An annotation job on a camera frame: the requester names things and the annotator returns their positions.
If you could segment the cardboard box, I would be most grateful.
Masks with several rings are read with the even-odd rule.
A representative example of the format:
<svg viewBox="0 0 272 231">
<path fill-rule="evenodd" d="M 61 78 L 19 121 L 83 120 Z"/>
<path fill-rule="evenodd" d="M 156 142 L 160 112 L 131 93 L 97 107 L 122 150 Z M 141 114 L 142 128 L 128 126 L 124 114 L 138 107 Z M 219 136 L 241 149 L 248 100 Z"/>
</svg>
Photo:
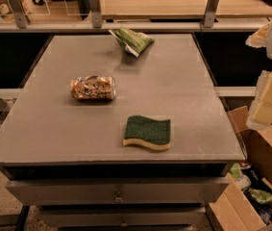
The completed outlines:
<svg viewBox="0 0 272 231">
<path fill-rule="evenodd" d="M 245 106 L 228 115 L 244 142 L 247 159 L 234 165 L 227 175 L 228 187 L 207 208 L 213 231 L 272 231 L 272 125 L 248 129 Z"/>
</svg>

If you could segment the dark bottle in box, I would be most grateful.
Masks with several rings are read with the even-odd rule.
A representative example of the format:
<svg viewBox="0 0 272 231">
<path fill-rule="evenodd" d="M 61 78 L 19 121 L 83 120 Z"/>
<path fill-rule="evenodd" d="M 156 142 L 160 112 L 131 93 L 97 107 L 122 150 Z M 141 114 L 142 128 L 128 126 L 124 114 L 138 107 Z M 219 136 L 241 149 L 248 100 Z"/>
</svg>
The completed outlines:
<svg viewBox="0 0 272 231">
<path fill-rule="evenodd" d="M 242 173 L 251 181 L 251 187 L 256 190 L 263 190 L 272 193 L 272 184 L 270 184 L 260 173 L 249 163 L 240 163 Z"/>
</svg>

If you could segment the green and yellow sponge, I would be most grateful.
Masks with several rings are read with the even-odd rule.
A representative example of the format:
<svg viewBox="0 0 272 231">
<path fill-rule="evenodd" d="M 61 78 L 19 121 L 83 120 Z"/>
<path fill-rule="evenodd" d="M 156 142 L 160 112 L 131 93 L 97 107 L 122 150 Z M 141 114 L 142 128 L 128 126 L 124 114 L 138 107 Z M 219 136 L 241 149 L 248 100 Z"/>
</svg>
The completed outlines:
<svg viewBox="0 0 272 231">
<path fill-rule="evenodd" d="M 171 121 L 132 115 L 127 119 L 123 145 L 139 145 L 152 150 L 167 150 L 171 142 Z"/>
</svg>

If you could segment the green chip bag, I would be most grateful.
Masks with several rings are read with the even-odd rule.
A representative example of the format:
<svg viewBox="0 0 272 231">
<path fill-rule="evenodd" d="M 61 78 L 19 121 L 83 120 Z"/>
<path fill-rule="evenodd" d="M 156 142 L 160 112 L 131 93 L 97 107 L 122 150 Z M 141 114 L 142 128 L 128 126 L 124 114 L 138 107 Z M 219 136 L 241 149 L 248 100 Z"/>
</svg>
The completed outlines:
<svg viewBox="0 0 272 231">
<path fill-rule="evenodd" d="M 120 27 L 119 29 L 110 30 L 120 46 L 128 53 L 138 57 L 150 44 L 155 40 L 148 35 L 131 29 Z"/>
</svg>

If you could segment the green bag in box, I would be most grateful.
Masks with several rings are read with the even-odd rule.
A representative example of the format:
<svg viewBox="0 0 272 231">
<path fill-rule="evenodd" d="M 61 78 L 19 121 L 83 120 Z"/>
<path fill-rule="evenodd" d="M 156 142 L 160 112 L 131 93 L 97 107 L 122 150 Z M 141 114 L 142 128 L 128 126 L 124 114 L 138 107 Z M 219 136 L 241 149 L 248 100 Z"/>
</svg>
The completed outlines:
<svg viewBox="0 0 272 231">
<path fill-rule="evenodd" d="M 251 196 L 253 200 L 258 202 L 258 204 L 262 205 L 270 205 L 272 204 L 272 192 L 266 192 L 263 190 L 256 190 L 249 188 L 247 193 Z"/>
</svg>

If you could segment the upper grey drawer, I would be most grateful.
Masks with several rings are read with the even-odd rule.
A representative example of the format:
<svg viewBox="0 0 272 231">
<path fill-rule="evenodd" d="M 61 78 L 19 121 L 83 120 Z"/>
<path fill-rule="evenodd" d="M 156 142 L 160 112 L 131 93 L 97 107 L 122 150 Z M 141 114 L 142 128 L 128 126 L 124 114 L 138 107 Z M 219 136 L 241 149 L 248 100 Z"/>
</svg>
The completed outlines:
<svg viewBox="0 0 272 231">
<path fill-rule="evenodd" d="M 22 204 L 161 204 L 214 202 L 228 186 L 225 177 L 111 178 L 10 181 L 7 190 Z"/>
</svg>

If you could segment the grey drawer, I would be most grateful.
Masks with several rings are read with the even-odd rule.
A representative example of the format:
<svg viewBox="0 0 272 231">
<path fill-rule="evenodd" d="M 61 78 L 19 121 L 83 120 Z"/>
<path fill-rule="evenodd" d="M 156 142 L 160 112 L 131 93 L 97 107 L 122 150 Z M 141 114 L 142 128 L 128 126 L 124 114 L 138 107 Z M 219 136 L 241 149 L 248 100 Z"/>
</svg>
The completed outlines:
<svg viewBox="0 0 272 231">
<path fill-rule="evenodd" d="M 7 190 L 22 204 L 161 204 L 214 202 L 228 186 L 225 177 L 111 178 L 10 181 Z"/>
<path fill-rule="evenodd" d="M 109 208 L 42 210 L 41 218 L 54 227 L 130 227 L 190 225 L 199 222 L 205 208 Z"/>
</svg>

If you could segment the lower grey drawer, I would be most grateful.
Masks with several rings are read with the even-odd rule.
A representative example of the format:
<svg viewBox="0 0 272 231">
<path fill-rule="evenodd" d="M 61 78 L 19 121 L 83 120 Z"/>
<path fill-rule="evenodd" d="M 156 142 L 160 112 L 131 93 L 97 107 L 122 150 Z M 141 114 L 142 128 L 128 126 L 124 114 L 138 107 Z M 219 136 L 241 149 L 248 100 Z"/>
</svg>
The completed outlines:
<svg viewBox="0 0 272 231">
<path fill-rule="evenodd" d="M 199 222 L 205 208 L 109 208 L 42 210 L 41 218 L 54 227 L 130 227 L 190 225 Z"/>
</svg>

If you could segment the right metal bracket post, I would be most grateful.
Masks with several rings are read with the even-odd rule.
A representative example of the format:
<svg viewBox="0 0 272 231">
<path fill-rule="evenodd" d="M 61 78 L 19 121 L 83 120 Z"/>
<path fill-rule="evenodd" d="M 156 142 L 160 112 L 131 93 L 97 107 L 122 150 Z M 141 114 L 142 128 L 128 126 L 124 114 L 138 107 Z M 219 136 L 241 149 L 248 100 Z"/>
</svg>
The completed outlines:
<svg viewBox="0 0 272 231">
<path fill-rule="evenodd" d="M 215 21 L 215 15 L 219 0 L 207 0 L 202 25 L 204 28 L 211 28 Z"/>
</svg>

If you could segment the metal bracket post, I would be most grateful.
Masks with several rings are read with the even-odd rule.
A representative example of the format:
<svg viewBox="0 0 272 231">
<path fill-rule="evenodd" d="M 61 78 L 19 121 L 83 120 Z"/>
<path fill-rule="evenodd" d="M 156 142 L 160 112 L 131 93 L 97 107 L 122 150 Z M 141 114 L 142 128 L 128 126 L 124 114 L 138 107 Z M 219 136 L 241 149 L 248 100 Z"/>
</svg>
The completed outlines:
<svg viewBox="0 0 272 231">
<path fill-rule="evenodd" d="M 29 19 L 25 12 L 23 3 L 21 0 L 9 0 L 12 8 L 12 12 L 15 19 L 15 24 L 19 29 L 26 29 L 29 25 Z"/>
<path fill-rule="evenodd" d="M 204 28 L 211 28 L 215 21 L 215 15 L 219 0 L 207 0 L 202 25 Z"/>
<path fill-rule="evenodd" d="M 103 18 L 101 14 L 100 0 L 89 0 L 91 23 L 94 28 L 101 28 L 103 24 Z"/>
</svg>

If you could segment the middle metal bracket post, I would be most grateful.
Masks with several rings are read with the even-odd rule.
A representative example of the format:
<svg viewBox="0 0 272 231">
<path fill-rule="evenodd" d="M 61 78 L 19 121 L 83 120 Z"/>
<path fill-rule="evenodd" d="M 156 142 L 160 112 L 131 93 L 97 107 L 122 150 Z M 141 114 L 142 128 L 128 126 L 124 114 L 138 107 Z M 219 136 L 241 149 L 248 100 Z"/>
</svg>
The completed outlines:
<svg viewBox="0 0 272 231">
<path fill-rule="evenodd" d="M 103 18 L 101 14 L 100 0 L 89 0 L 91 23 L 94 28 L 101 28 L 103 24 Z"/>
</svg>

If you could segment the left metal bracket post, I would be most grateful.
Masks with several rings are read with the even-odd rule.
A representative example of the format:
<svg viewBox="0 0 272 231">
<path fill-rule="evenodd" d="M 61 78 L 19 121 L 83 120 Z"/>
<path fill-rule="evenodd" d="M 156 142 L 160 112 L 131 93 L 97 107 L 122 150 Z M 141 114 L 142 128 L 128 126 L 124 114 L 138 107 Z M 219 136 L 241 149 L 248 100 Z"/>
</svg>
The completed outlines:
<svg viewBox="0 0 272 231">
<path fill-rule="evenodd" d="M 23 3 L 21 0 L 9 0 L 12 8 L 12 12 L 15 19 L 15 24 L 19 29 L 26 29 L 29 25 L 29 19 L 25 12 Z"/>
</svg>

